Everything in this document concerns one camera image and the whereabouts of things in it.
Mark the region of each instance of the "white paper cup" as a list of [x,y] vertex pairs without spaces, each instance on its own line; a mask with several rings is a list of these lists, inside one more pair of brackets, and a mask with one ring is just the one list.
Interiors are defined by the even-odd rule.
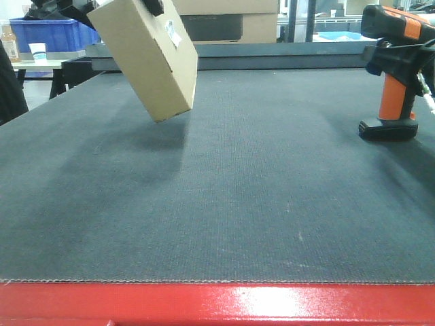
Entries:
[[47,50],[45,43],[31,43],[29,44],[29,47],[36,63],[47,62]]

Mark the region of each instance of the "dark gray table surface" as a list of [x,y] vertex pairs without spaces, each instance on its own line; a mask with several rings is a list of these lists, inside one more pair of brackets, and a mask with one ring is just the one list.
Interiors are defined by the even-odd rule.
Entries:
[[383,78],[203,71],[155,124],[100,75],[0,127],[0,279],[433,283],[435,116],[369,143]]

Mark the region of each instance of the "red metal frame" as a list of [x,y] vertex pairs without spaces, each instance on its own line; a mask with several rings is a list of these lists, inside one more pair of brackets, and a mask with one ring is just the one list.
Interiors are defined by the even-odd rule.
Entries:
[[435,285],[0,283],[28,325],[435,325]]

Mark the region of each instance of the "cardboard box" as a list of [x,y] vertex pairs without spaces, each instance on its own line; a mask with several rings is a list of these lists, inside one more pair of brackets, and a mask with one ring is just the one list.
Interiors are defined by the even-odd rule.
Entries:
[[278,0],[174,0],[194,43],[275,43]]
[[361,16],[367,5],[378,5],[379,0],[346,0],[345,16]]
[[173,0],[180,15],[277,14],[278,0]]
[[195,41],[195,44],[276,43],[276,14],[243,15],[243,31],[238,40]]
[[88,14],[154,121],[193,106],[198,54],[171,0],[155,17],[142,0],[113,0]]

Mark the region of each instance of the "table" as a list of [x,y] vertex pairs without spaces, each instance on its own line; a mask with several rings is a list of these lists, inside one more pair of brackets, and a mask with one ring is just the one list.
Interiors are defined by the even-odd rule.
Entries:
[[[52,87],[50,99],[66,92],[65,83],[63,82],[62,62],[67,60],[47,60],[46,63],[35,63],[34,60],[22,60],[13,62],[12,66],[18,70],[18,81],[23,86],[25,80],[51,80]],[[53,77],[26,77],[26,71],[47,71],[53,70]]]
[[435,323],[435,121],[361,140],[382,85],[201,71],[155,124],[99,75],[2,126],[0,321]]

